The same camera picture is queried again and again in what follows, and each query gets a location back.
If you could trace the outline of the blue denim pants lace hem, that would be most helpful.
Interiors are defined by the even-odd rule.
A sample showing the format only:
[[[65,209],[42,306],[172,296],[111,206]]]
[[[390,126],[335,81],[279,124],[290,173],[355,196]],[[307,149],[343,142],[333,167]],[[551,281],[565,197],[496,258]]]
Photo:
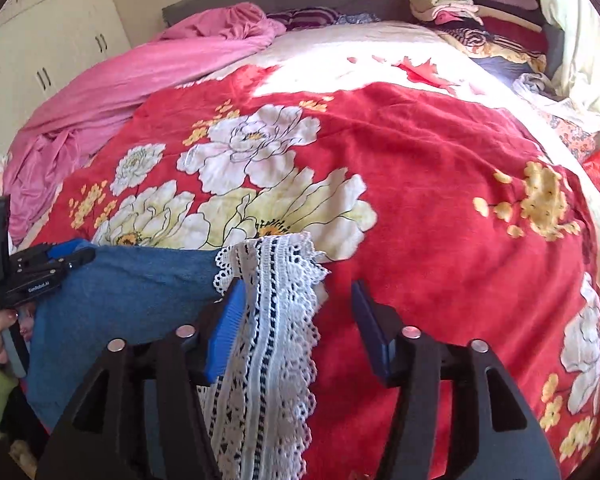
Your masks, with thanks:
[[[230,282],[247,289],[226,370],[202,390],[212,450],[227,479],[299,479],[316,407],[313,319],[326,297],[323,256],[306,233],[219,250],[99,246],[36,304],[26,397],[53,428],[114,338],[143,344],[192,322]]]

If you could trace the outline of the pink bed sheet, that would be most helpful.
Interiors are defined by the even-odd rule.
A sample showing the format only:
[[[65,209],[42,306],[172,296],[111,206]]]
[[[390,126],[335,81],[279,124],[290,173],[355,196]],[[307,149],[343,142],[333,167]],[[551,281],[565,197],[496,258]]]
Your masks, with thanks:
[[[8,149],[3,192],[20,243],[56,188],[93,157],[152,94],[256,54],[286,32],[254,3],[205,10],[153,40],[108,58],[38,107]]]

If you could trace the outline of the red floral blanket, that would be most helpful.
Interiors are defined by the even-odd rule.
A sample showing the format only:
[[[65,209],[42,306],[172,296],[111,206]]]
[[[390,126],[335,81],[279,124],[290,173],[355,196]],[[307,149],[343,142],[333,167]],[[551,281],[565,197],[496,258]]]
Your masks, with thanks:
[[[271,92],[274,67],[154,94],[65,180],[40,232],[210,252],[258,274],[206,417],[227,479],[379,463],[396,398],[349,304],[365,282],[431,336],[493,344],[571,474],[600,434],[600,201],[506,112],[375,81]]]

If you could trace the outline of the white wardrobe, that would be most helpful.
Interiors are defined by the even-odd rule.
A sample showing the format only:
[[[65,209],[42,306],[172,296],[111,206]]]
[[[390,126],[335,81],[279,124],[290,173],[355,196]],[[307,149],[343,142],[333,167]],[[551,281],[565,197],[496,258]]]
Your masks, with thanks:
[[[43,102],[129,48],[114,0],[7,0],[0,11],[0,156]]]

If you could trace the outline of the striped purple pillow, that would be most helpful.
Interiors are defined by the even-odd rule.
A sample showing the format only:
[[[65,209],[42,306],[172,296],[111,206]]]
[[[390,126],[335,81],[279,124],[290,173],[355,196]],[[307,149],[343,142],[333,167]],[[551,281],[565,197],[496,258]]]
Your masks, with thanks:
[[[380,18],[373,13],[343,14],[326,6],[309,6],[269,13],[268,18],[282,24],[287,32],[293,30],[323,28],[332,25],[357,25],[378,23]]]

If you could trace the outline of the floral fabric bag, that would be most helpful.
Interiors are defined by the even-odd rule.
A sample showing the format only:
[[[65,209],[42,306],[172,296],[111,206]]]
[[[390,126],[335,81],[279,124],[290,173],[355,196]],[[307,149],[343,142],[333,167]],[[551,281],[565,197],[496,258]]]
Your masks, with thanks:
[[[596,151],[600,113],[558,96],[544,74],[520,75],[513,90],[540,114],[578,162],[585,162]]]

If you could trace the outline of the cream curtain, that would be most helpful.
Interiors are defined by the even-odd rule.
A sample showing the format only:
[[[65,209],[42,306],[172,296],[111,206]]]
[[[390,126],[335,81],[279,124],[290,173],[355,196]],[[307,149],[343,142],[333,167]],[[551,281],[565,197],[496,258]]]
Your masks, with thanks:
[[[600,113],[600,14],[590,0],[541,0],[541,8],[565,34],[554,87],[577,108]]]

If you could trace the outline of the stack of folded clothes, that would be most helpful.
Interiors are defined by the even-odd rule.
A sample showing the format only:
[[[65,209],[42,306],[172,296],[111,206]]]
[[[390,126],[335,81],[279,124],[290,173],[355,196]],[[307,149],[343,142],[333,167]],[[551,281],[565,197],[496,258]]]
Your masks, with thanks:
[[[547,68],[539,0],[408,0],[413,18],[473,60],[494,58],[532,73]]]

